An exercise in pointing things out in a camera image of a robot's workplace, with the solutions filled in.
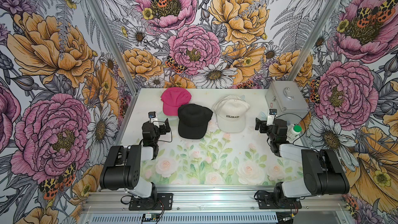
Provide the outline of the black cap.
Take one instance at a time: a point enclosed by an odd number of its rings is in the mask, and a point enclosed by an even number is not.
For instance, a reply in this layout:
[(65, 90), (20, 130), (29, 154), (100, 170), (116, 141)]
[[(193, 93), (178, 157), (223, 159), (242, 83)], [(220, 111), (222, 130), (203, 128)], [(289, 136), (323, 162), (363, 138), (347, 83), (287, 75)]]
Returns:
[(190, 140), (202, 139), (208, 123), (211, 121), (213, 111), (197, 104), (182, 105), (178, 109), (178, 134), (181, 138)]

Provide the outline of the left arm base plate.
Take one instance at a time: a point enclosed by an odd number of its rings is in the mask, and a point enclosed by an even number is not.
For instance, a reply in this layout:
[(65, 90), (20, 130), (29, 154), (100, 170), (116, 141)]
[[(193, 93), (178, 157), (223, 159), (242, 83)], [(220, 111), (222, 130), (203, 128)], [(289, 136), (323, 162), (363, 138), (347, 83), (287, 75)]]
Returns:
[(157, 198), (138, 199), (133, 198), (129, 201), (130, 211), (170, 211), (173, 206), (173, 193), (160, 193)]

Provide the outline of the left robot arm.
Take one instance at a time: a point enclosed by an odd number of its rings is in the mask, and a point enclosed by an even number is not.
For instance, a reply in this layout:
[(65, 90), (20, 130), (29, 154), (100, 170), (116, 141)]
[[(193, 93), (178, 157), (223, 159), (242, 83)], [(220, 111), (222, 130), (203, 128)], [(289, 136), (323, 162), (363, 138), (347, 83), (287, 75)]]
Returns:
[(123, 189), (132, 196), (128, 204), (145, 202), (164, 207), (155, 184), (141, 178), (141, 163), (157, 158), (160, 137), (170, 132), (168, 119), (156, 121), (152, 118), (143, 124), (143, 138), (139, 144), (112, 146), (99, 177), (101, 189)]

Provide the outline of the white Colorado cap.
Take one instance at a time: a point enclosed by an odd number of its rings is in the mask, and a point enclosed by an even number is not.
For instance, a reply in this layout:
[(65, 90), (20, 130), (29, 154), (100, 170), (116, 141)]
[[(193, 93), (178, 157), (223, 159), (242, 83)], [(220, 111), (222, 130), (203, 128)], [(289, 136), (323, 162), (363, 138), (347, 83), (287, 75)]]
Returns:
[(249, 109), (250, 105), (237, 95), (228, 95), (212, 107), (219, 129), (227, 133), (239, 133), (245, 129)]

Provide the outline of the pink cap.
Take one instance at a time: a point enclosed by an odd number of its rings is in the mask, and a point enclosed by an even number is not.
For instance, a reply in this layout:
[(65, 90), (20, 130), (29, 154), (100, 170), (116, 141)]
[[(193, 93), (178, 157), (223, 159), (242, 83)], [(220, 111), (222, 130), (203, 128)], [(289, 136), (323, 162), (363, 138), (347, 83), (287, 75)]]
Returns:
[(177, 116), (182, 105), (189, 104), (192, 96), (187, 89), (173, 87), (166, 89), (161, 95), (163, 113), (167, 116)]

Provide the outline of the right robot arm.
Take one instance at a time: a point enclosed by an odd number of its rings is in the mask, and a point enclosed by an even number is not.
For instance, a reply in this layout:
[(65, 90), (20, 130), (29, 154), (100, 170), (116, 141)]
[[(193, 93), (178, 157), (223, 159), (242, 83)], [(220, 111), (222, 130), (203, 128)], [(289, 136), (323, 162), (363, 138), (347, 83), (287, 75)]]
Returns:
[(254, 199), (260, 209), (300, 209), (302, 198), (349, 192), (349, 181), (333, 150), (316, 150), (288, 142), (287, 122), (281, 119), (270, 123), (257, 118), (255, 129), (267, 134), (274, 155), (300, 162), (303, 168), (302, 178), (278, 182), (271, 192), (257, 191)]

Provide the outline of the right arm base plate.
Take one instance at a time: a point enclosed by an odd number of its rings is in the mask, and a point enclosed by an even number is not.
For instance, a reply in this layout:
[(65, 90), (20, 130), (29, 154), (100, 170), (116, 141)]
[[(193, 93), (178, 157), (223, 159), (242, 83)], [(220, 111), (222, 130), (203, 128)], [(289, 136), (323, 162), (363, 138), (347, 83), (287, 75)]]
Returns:
[(291, 209), (302, 208), (299, 198), (286, 198), (277, 196), (274, 192), (259, 190), (255, 193), (254, 199), (257, 201), (259, 209)]

